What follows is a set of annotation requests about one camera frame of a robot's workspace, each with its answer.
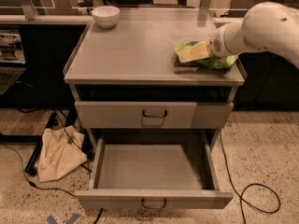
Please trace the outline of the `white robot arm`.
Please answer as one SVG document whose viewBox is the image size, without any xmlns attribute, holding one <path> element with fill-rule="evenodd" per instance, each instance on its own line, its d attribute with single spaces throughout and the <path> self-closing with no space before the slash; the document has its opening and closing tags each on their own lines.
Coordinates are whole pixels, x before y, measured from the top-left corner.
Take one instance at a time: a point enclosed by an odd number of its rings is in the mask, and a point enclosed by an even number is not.
<svg viewBox="0 0 299 224">
<path fill-rule="evenodd" d="M 240 22 L 216 29 L 206 41 L 178 44 L 181 63 L 210 69 L 230 68 L 241 53 L 271 52 L 299 67 L 299 13 L 296 8 L 264 2 L 252 7 Z"/>
</svg>

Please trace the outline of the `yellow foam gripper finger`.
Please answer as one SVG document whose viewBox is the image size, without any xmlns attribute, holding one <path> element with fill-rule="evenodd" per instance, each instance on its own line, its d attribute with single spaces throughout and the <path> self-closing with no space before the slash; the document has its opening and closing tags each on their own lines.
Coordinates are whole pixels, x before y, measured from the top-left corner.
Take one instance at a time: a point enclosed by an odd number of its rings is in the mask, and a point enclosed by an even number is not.
<svg viewBox="0 0 299 224">
<path fill-rule="evenodd" d="M 207 42 L 190 42 L 178 45 L 178 59 L 182 63 L 208 58 L 211 54 Z"/>
</svg>

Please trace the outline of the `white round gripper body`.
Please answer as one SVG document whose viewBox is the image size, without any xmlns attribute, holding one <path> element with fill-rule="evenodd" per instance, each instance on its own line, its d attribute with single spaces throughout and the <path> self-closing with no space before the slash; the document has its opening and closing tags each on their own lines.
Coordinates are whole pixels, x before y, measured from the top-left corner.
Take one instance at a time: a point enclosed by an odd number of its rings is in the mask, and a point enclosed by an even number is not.
<svg viewBox="0 0 299 224">
<path fill-rule="evenodd" d="M 240 23 L 226 23 L 213 31 L 209 37 L 212 52 L 217 57 L 228 57 L 246 51 Z"/>
</svg>

